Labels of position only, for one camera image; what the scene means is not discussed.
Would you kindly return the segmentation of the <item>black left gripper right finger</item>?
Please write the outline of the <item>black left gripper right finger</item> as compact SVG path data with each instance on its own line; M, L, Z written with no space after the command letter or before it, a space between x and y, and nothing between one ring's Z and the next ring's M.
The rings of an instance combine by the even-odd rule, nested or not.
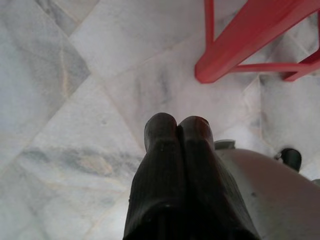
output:
M178 125L187 178L192 240L258 240L238 185L216 155L207 120L190 116Z

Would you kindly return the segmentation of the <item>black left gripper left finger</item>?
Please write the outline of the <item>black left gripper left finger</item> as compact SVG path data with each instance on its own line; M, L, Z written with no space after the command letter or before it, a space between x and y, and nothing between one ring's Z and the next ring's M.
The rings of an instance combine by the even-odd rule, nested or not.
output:
M126 240L185 240L186 182L176 120L157 113L145 125L146 154L131 184Z

